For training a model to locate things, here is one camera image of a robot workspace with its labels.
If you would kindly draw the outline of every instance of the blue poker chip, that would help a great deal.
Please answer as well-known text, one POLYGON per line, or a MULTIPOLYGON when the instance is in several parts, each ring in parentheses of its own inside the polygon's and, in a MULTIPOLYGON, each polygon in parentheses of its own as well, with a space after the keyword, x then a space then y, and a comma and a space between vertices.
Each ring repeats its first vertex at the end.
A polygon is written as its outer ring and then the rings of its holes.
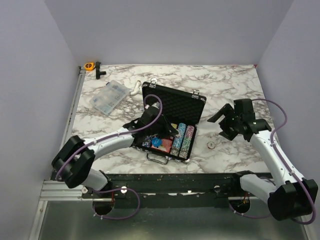
POLYGON ((156 148, 160 147, 160 145, 162 144, 162 140, 157 137, 154 137, 151 142, 152 142, 152 145, 156 148))

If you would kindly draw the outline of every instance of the white marble surface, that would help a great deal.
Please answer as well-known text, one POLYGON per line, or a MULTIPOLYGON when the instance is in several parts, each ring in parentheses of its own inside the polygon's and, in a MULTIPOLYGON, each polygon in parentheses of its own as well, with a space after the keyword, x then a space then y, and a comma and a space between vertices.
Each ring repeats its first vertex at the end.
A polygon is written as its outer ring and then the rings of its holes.
MULTIPOLYGON (((95 71, 87 72, 84 79, 72 129, 72 134, 81 138, 111 133, 141 116, 143 99, 140 94, 128 96, 108 117, 91 106, 90 99, 111 80, 133 88, 137 80, 143 83, 157 78, 159 85, 187 92, 199 89, 207 102, 189 163, 172 160, 167 165, 161 165, 148 161, 144 152, 126 148, 101 157, 94 162, 94 169, 112 174, 269 172, 260 155, 242 136, 228 141, 218 135, 220 128, 217 123, 207 122, 224 104, 233 105, 235 99, 264 97, 253 65, 104 65, 100 70, 106 71, 101 79, 96 80, 95 71), (215 148, 209 149, 208 142, 214 142, 215 148)), ((273 128, 267 105, 254 102, 254 109, 256 117, 267 119, 273 128)))

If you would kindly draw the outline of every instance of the case lid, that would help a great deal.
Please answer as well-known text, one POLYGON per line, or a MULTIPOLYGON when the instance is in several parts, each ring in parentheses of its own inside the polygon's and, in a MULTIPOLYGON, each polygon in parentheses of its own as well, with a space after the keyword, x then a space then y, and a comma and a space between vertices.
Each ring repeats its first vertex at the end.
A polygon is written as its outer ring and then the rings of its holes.
MULTIPOLYGON (((199 123, 207 98, 199 95, 199 90, 193 93, 155 84, 155 81, 142 84, 143 99, 149 95, 157 95, 162 101, 162 114, 172 123, 196 125, 199 123)), ((146 104, 152 105, 157 99, 150 97, 146 104)))

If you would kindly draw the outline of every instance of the gray floor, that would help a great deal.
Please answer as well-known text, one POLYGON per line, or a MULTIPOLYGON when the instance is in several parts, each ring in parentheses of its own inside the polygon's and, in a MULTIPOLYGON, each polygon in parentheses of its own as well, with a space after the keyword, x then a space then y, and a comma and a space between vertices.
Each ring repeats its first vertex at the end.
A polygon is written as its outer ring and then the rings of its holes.
MULTIPOLYGON (((117 209, 125 216, 132 209, 117 209)), ((252 215, 268 209, 251 201, 252 215)), ((228 208, 141 209, 122 221, 93 218, 90 202, 49 202, 40 240, 306 240, 301 225, 273 218, 247 219, 228 208)))

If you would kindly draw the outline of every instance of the orange tape measure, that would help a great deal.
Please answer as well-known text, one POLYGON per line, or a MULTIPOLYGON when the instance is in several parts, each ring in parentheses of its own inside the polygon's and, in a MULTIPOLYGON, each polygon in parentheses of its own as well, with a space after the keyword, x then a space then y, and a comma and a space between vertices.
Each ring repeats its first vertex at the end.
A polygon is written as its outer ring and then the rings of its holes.
POLYGON ((92 71, 93 69, 95 69, 95 63, 94 62, 87 62, 85 65, 84 65, 84 69, 86 71, 92 71))

